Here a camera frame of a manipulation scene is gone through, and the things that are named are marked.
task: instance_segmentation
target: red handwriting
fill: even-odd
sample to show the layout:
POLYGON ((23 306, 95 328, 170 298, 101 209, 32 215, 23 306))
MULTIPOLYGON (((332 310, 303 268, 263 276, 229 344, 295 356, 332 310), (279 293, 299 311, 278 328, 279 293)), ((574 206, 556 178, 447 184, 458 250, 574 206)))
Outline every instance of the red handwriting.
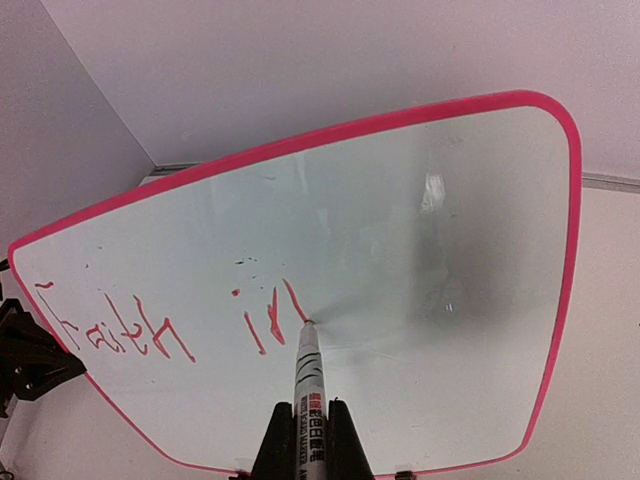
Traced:
POLYGON ((113 304, 111 297, 109 297, 107 293, 104 294, 104 297, 107 299, 107 302, 109 303, 109 306, 113 311, 113 314, 116 316, 116 318, 118 319, 118 321, 120 322, 120 325, 124 330, 124 333, 121 333, 120 335, 122 335, 123 337, 129 338, 133 343, 134 347, 136 347, 136 350, 138 350, 138 352, 140 352, 142 355, 147 355, 149 353, 149 346, 145 344, 143 348, 140 348, 140 345, 138 345, 138 342, 136 341, 138 338, 142 336, 142 326, 139 323, 134 323, 133 326, 137 328, 137 331, 136 333, 131 333, 127 328, 127 326, 122 321, 122 317, 120 316, 120 313, 118 313, 116 306, 113 304))
POLYGON ((264 349, 264 346, 262 345, 262 342, 260 341, 260 338, 256 333, 256 329, 253 328, 253 323, 251 323, 251 318, 249 318, 249 312, 244 312, 244 319, 247 322, 247 326, 249 327, 251 335, 253 335, 253 339, 256 341, 256 345, 258 345, 260 355, 266 355, 267 351, 264 349))
MULTIPOLYGON (((303 322, 307 322, 308 321, 307 316, 302 311, 302 307, 300 307, 300 303, 298 303, 298 298, 296 297, 296 294, 293 291, 293 287, 286 279, 283 278, 282 281, 287 287, 287 291, 289 292, 289 297, 291 297, 291 303, 293 303, 293 307, 295 308, 296 312, 298 312, 298 315, 300 316, 303 322)), ((237 296, 236 293, 239 293, 239 292, 240 290, 236 289, 236 290, 233 290, 231 294, 235 297, 237 296)), ((278 289, 277 287, 273 287, 273 295, 272 295, 271 303, 267 304, 267 315, 271 320, 271 329, 270 329, 271 335, 273 335, 273 337, 278 341, 280 345, 286 345, 287 342, 284 338, 284 335, 282 334, 282 330, 280 330, 280 325, 278 324, 278 289)), ((258 344, 258 347, 260 349, 260 355, 266 355, 267 351, 264 349, 262 342, 260 341, 260 338, 256 333, 255 328, 253 328, 253 324, 251 323, 251 318, 249 317, 249 312, 247 311, 244 312, 244 319, 247 322, 247 325, 249 326, 249 331, 251 332, 251 335, 253 335, 253 339, 258 344)))
MULTIPOLYGON (((37 289, 47 290, 53 287, 54 283, 53 282, 35 283, 34 286, 37 289)), ((53 318, 55 318, 58 324, 62 327, 62 329, 67 334, 69 339, 73 342, 73 344, 76 346, 76 348, 80 350, 80 345, 78 344, 76 339, 73 337, 73 335, 71 335, 72 331, 79 332, 80 329, 76 325, 72 324, 71 322, 68 322, 66 320, 61 320, 60 317, 58 317, 58 315, 56 315, 56 313, 53 311, 53 309, 51 308, 47 300, 42 296, 39 290, 36 290, 36 295, 38 295, 38 297, 40 298, 42 303, 45 305, 49 313, 51 313, 53 318)), ((123 330, 123 332, 119 334, 120 337, 125 337, 131 340, 131 343, 133 343, 138 353, 140 353, 143 356, 147 356, 149 353, 149 345, 140 341, 140 338, 142 337, 145 331, 143 326, 139 323, 133 322, 132 323, 133 328, 129 328, 125 324, 124 320, 122 319, 122 316, 120 315, 120 312, 116 308, 115 303, 113 302, 111 297, 107 293, 104 293, 104 298, 107 300, 107 303, 109 304, 109 307, 113 312, 113 315, 116 317, 116 319, 118 320, 118 323, 120 324, 120 327, 123 330)), ((173 335, 173 338, 176 340, 176 342, 180 346, 180 348, 182 348, 182 351, 185 353, 187 358, 191 360, 191 362, 196 363, 196 357, 193 356, 193 354, 189 351, 189 349, 187 348, 182 338, 180 338, 180 335, 178 335, 178 332, 176 331, 175 327, 171 323, 171 320, 168 317, 165 317, 164 322, 162 323, 160 328, 156 331, 144 313, 144 310, 142 308, 142 301, 135 295, 133 295, 133 298, 136 301, 136 304, 138 306, 138 313, 140 314, 140 317, 142 318, 145 326, 147 327, 147 329, 149 330, 149 333, 151 334, 151 340, 153 344, 157 347, 157 349, 160 351, 160 353, 162 353, 166 358, 169 358, 169 359, 171 358, 171 355, 169 354, 169 352, 167 351, 166 347, 163 344, 163 340, 166 337, 165 334, 171 333, 173 335)), ((118 338, 116 338, 117 334, 114 335, 114 333, 111 331, 111 329, 107 326, 105 322, 100 322, 99 324, 95 323, 93 327, 89 328, 86 332, 84 332, 84 335, 89 341, 89 343, 98 350, 100 349, 100 347, 104 345, 115 353, 127 352, 124 345, 118 340, 118 338)))
POLYGON ((191 354, 191 352, 189 351, 187 346, 184 344, 180 336, 176 333, 175 329, 173 328, 173 325, 171 324, 171 320, 168 317, 165 317, 162 327, 160 327, 160 330, 156 332, 154 328, 151 326, 151 322, 149 322, 149 319, 144 313, 144 309, 142 308, 142 301, 135 295, 133 296, 133 298, 135 299, 136 304, 138 305, 138 313, 140 314, 142 321, 145 323, 145 325, 151 332, 151 335, 153 335, 153 344, 158 348, 158 350, 160 350, 160 352, 165 357, 171 358, 171 355, 169 355, 169 352, 167 352, 167 349, 164 347, 164 345, 162 344, 162 341, 160 340, 162 335, 168 330, 173 334, 173 337, 176 339, 180 347, 182 347, 182 350, 187 355, 187 357, 189 357, 189 360, 191 360, 193 363, 196 363, 196 357, 194 357, 191 354))
POLYGON ((280 345, 285 345, 284 335, 282 335, 280 325, 278 325, 278 290, 276 287, 273 287, 271 305, 267 305, 267 315, 269 315, 269 319, 271 320, 271 335, 275 337, 280 345))
POLYGON ((191 355, 191 352, 187 349, 187 346, 184 344, 180 336, 176 333, 173 325, 171 325, 171 320, 169 320, 169 317, 164 317, 164 323, 160 327, 160 330, 158 330, 158 332, 153 335, 153 343, 155 344, 155 346, 159 349, 162 349, 163 352, 166 352, 164 345, 162 345, 162 342, 160 341, 160 337, 162 337, 164 332, 166 332, 167 330, 173 334, 173 338, 175 338, 176 341, 180 344, 182 350, 184 350, 184 353, 186 353, 187 357, 189 357, 189 360, 191 360, 193 363, 196 363, 196 357, 191 355))
POLYGON ((304 312, 302 311, 302 308, 300 307, 300 304, 298 303, 298 298, 296 297, 296 292, 293 291, 293 287, 291 286, 291 284, 289 282, 287 282, 287 280, 285 278, 283 278, 282 281, 284 282, 285 286, 287 287, 287 291, 289 292, 289 296, 291 297, 291 302, 293 303, 293 307, 296 309, 296 312, 298 312, 298 315, 300 315, 300 318, 302 319, 302 321, 306 323, 309 319, 304 314, 304 312))
MULTIPOLYGON (((49 282, 49 283, 44 284, 44 285, 41 284, 41 283, 36 283, 36 284, 34 284, 34 287, 36 287, 36 288, 45 288, 45 289, 51 288, 51 287, 53 287, 53 282, 49 282)), ((40 300, 42 300, 42 303, 45 304, 45 306, 47 307, 47 310, 49 310, 49 313, 51 313, 53 318, 55 318, 56 321, 60 324, 60 326, 64 330, 64 333, 67 334, 67 336, 73 342, 73 344, 76 346, 76 348, 78 350, 80 350, 80 345, 78 345, 78 342, 76 342, 75 339, 71 336, 71 333, 69 332, 69 330, 67 330, 67 327, 71 328, 72 330, 75 330, 76 332, 79 331, 80 329, 78 327, 76 327, 74 324, 72 324, 71 322, 67 322, 66 320, 60 320, 60 318, 58 318, 58 316, 55 314, 55 312, 49 306, 49 303, 44 299, 44 297, 42 296, 40 291, 36 290, 36 294, 38 295, 38 297, 40 297, 40 300)))
POLYGON ((104 333, 102 332, 102 330, 100 329, 100 326, 97 323, 93 328, 90 328, 89 330, 87 330, 85 335, 87 336, 87 339, 89 340, 91 345, 93 345, 98 350, 100 349, 100 342, 104 342, 104 344, 114 352, 126 353, 126 350, 124 349, 122 344, 115 339, 115 337, 113 336, 113 333, 111 333, 111 339, 114 341, 115 345, 111 345, 109 343, 109 341, 105 338, 104 333), (92 336, 95 336, 95 335, 97 335, 98 338, 96 338, 94 341, 92 336))

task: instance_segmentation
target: black holder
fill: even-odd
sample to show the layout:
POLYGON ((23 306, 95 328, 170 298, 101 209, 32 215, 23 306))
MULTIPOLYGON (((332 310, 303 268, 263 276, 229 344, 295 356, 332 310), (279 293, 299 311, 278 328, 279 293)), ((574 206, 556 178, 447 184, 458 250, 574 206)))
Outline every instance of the black holder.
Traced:
MULTIPOLYGON (((329 402, 327 420, 327 476, 330 480, 373 480, 369 462, 351 420, 347 404, 329 402)), ((235 480, 294 480, 296 469, 296 422, 290 403, 278 403, 262 440, 251 475, 239 473, 235 480)))
POLYGON ((0 306, 0 418, 7 418, 13 395, 33 401, 86 372, 84 364, 65 352, 55 338, 36 324, 20 301, 0 306))

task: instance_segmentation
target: whiteboard marker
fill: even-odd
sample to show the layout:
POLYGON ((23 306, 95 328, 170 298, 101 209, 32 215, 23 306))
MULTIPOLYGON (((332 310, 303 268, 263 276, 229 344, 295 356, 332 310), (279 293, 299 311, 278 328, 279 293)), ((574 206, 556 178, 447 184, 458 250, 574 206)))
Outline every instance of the whiteboard marker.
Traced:
POLYGON ((311 320, 300 331, 295 386, 296 480, 326 480, 326 401, 318 333, 311 320))

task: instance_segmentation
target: pink border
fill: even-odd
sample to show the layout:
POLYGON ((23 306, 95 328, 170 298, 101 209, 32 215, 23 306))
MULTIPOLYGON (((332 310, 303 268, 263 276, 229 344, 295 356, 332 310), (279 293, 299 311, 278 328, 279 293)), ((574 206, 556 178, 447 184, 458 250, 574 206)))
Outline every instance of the pink border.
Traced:
MULTIPOLYGON (((25 288, 24 282, 20 278, 20 275, 18 274, 14 263, 14 255, 16 250, 25 247, 26 245, 29 245, 30 243, 33 243, 43 237, 59 232, 60 230, 72 227, 80 222, 84 222, 85 220, 89 220, 104 213, 137 202, 139 200, 158 195, 174 188, 182 187, 183 185, 188 185, 204 178, 246 167, 248 165, 253 165, 258 162, 263 162, 265 160, 269 160, 282 155, 287 155, 290 153, 298 152, 300 150, 306 150, 309 148, 339 142, 341 140, 359 137, 362 135, 369 135, 384 130, 406 127, 416 123, 433 122, 445 118, 523 106, 537 107, 545 110, 553 115, 558 120, 558 122, 560 122, 569 142, 570 160, 569 218, 567 231, 567 250, 564 262, 564 275, 562 278, 562 289, 560 293, 560 301, 558 304, 556 326, 551 338, 551 349, 549 351, 549 356, 547 357, 547 364, 545 367, 544 375, 542 377, 542 382, 540 384, 540 389, 538 391, 536 403, 533 408, 531 419, 529 420, 529 424, 527 426, 527 430, 525 432, 522 443, 516 450, 514 450, 510 454, 493 460, 460 465, 456 467, 441 468, 437 470, 427 470, 416 472, 416 474, 424 475, 427 473, 451 472, 463 468, 478 467, 482 465, 497 463, 509 459, 522 452, 529 443, 529 440, 531 439, 531 436, 533 434, 533 429, 540 415, 540 410, 542 409, 545 395, 547 394, 547 390, 549 389, 553 367, 558 357, 558 349, 560 348, 562 331, 564 329, 567 310, 569 307, 569 297, 571 294, 571 285, 573 282, 573 273, 576 263, 576 253, 578 247, 578 227, 580 217, 580 189, 582 176, 580 136, 573 119, 569 115, 569 112, 567 112, 567 110, 565 110, 565 108, 560 105, 560 103, 546 95, 530 91, 513 91, 466 98, 462 100, 454 100, 451 102, 438 103, 435 105, 416 107, 409 110, 388 113, 377 117, 356 120, 354 122, 346 123, 343 125, 317 130, 315 132, 254 148, 252 150, 238 153, 236 155, 231 155, 229 157, 225 157, 220 160, 207 163, 205 165, 193 167, 183 172, 171 175, 170 177, 166 177, 162 180, 158 180, 143 187, 129 191, 123 195, 112 198, 98 205, 89 207, 69 217, 63 218, 62 220, 41 230, 38 230, 37 232, 31 233, 26 237, 21 238, 20 240, 17 240, 9 247, 9 262, 11 265, 11 270, 13 271, 18 283, 24 290, 32 305, 49 327, 51 333, 56 337, 58 343, 66 349, 64 343, 55 334, 54 330, 51 328, 51 324, 47 321, 45 315, 43 315, 42 311, 38 308, 38 306, 34 302, 33 297, 29 294, 29 291, 25 288)), ((131 428, 138 432, 138 434, 140 434, 147 442, 149 442, 149 444, 153 448, 155 448, 165 458, 185 467, 225 474, 236 473, 233 470, 192 465, 171 458, 169 455, 164 453, 157 445, 155 445, 153 441, 149 437, 147 437, 129 418, 127 418, 122 410, 120 410, 118 406, 115 405, 115 403, 100 388, 95 380, 91 378, 89 373, 86 373, 85 375, 96 388, 96 390, 98 390, 98 392, 100 392, 105 400, 125 419, 125 421, 131 426, 131 428)), ((392 479, 394 478, 394 474, 378 475, 376 478, 392 479)))

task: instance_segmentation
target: whiteboard surface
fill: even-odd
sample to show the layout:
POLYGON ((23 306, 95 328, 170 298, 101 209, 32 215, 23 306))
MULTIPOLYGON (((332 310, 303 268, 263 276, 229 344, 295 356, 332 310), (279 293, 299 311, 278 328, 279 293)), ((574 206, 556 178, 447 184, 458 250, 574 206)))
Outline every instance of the whiteboard surface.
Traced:
POLYGON ((132 424, 173 459, 225 470, 251 469, 273 406, 291 400, 302 322, 286 280, 320 324, 327 394, 349 405, 374 473, 431 470, 522 444, 568 199, 562 126, 520 107, 203 178, 12 263, 132 424), (286 345, 271 332, 274 288, 286 345), (163 325, 175 335, 154 342, 163 325))

